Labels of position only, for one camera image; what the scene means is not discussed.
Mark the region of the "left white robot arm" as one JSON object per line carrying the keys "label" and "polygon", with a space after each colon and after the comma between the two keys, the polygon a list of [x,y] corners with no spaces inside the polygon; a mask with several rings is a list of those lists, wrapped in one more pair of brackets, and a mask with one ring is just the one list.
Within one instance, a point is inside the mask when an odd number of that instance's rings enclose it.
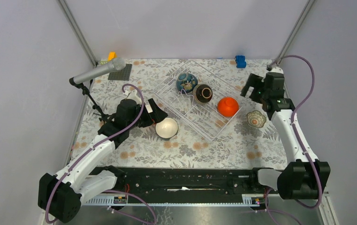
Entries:
{"label": "left white robot arm", "polygon": [[168,117],[152,98],[147,102],[142,106],[132,99],[122,100],[86,150],[56,174],[45,173],[39,180],[38,206],[67,223],[82,204],[98,194],[106,190],[121,192],[125,186],[121,169],[109,166],[91,178],[88,175],[128,138],[131,129],[148,127]]}

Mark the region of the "teal square ceramic cup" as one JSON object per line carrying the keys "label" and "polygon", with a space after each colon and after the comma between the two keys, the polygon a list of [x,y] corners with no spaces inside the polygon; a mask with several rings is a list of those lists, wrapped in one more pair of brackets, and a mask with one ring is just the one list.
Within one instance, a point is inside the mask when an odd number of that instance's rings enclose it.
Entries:
{"label": "teal square ceramic cup", "polygon": [[156,134],[162,138],[169,140],[178,133],[178,123],[172,118],[165,118],[163,121],[159,122],[155,126]]}

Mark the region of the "white flower-shaped bowl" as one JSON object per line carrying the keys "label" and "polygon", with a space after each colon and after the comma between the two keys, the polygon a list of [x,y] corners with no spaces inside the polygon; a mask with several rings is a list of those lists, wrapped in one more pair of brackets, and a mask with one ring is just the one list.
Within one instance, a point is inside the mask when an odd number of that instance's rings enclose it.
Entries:
{"label": "white flower-shaped bowl", "polygon": [[267,121],[266,116],[258,110],[247,113],[246,119],[248,124],[254,128],[262,128]]}

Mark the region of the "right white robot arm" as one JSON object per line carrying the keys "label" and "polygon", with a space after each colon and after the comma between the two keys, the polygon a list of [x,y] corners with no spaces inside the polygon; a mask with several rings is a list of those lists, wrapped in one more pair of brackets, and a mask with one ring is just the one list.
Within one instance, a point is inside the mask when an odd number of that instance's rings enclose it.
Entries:
{"label": "right white robot arm", "polygon": [[282,199],[320,200],[331,168],[318,159],[309,146],[298,123],[296,107],[284,96],[284,75],[268,72],[265,77],[250,74],[241,96],[262,105],[268,119],[276,128],[286,152],[288,165],[283,171],[272,168],[255,169],[256,176],[248,181],[252,192],[260,193],[266,187],[276,190]]}

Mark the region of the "dark blue floral bowl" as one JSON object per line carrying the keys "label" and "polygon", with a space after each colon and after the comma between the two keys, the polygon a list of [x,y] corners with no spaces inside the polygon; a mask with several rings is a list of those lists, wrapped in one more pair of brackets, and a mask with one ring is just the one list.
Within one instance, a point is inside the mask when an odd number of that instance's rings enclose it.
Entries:
{"label": "dark blue floral bowl", "polygon": [[175,84],[178,92],[191,93],[198,85],[198,79],[191,73],[183,73],[177,77]]}

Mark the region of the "black bowl patterned rim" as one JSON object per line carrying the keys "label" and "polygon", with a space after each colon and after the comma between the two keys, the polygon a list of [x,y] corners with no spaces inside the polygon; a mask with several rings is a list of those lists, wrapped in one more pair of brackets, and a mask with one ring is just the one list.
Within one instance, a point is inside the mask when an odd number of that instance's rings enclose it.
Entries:
{"label": "black bowl patterned rim", "polygon": [[193,90],[194,100],[201,105],[207,104],[213,97],[212,88],[204,83],[200,83],[195,86]]}

